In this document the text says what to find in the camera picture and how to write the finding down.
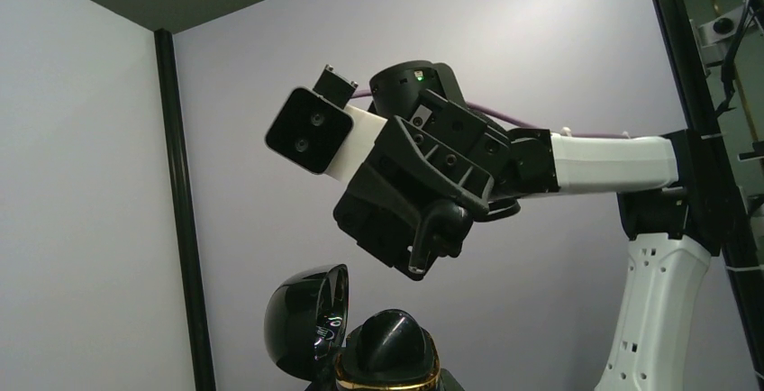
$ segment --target purple cable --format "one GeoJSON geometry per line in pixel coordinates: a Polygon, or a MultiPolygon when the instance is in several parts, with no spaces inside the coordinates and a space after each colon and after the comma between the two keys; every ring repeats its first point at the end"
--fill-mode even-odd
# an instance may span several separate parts
{"type": "MultiPolygon", "coordinates": [[[[355,94],[353,94],[352,98],[362,98],[364,96],[371,96],[371,91],[368,89],[362,89],[360,91],[356,91],[355,94]]],[[[532,123],[527,123],[525,121],[519,120],[517,118],[514,118],[508,114],[503,114],[501,112],[498,112],[497,110],[491,109],[489,107],[485,107],[484,105],[476,105],[475,103],[467,102],[467,106],[475,110],[477,112],[481,112],[482,114],[488,115],[492,118],[496,118],[499,121],[504,121],[505,123],[510,123],[516,127],[520,128],[541,128],[536,125],[533,125],[532,123]]],[[[585,139],[629,139],[628,137],[622,135],[622,134],[609,134],[609,133],[588,133],[588,134],[571,134],[572,137],[581,137],[585,139]]]]}

